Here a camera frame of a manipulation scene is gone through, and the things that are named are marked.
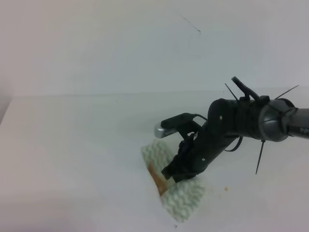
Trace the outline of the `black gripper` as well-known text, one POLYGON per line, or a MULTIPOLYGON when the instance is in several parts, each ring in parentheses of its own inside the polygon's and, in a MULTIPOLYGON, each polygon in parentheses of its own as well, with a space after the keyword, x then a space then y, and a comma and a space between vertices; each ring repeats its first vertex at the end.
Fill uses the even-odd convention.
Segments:
POLYGON ((239 141, 231 152, 238 149, 241 135, 234 132, 238 105, 236 100, 225 99, 210 105, 207 122, 184 144, 172 163, 162 169, 166 180, 173 178, 179 183, 196 177, 236 139, 239 141))

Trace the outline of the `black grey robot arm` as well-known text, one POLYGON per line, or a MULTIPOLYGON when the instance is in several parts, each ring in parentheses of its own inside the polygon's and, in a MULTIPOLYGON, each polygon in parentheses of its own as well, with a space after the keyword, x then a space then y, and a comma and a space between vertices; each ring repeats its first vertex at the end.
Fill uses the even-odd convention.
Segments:
POLYGON ((295 107, 288 99, 260 101, 214 101, 203 125, 194 121, 196 114, 183 113, 163 120, 155 128, 155 136, 164 138, 179 133, 183 140, 177 155, 162 170, 166 180, 188 180, 206 170, 227 147, 244 137, 281 142, 287 137, 309 137, 309 111, 295 107))

